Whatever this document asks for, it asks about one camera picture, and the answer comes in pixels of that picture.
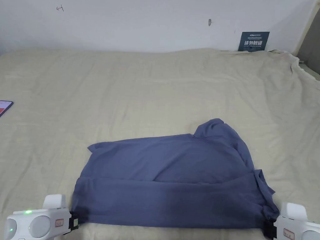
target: sign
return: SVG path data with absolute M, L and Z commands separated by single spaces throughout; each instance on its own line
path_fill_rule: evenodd
M 238 51 L 264 51 L 270 32 L 242 32 Z

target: mattress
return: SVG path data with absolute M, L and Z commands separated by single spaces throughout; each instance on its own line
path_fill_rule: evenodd
M 221 118 L 247 144 L 274 202 L 320 222 L 320 82 L 289 53 L 21 50 L 0 57 L 0 225 L 67 202 L 93 143 L 193 133 Z M 60 239 L 264 239 L 258 229 L 84 224 Z

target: smartphone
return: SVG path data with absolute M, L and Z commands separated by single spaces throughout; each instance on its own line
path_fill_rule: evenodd
M 0 101 L 0 117 L 13 105 L 12 101 Z

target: bed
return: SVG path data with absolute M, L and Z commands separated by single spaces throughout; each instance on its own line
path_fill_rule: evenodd
M 289 53 L 21 50 L 0 57 L 0 225 L 48 194 L 71 202 L 102 141 L 194 133 L 221 118 L 248 145 L 274 202 L 320 222 L 320 82 Z M 264 239 L 258 229 L 84 224 L 60 239 Z

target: folded shirt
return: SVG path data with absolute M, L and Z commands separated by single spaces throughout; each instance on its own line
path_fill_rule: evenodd
M 263 228 L 279 210 L 246 144 L 220 119 L 192 134 L 101 142 L 76 182 L 80 222 Z

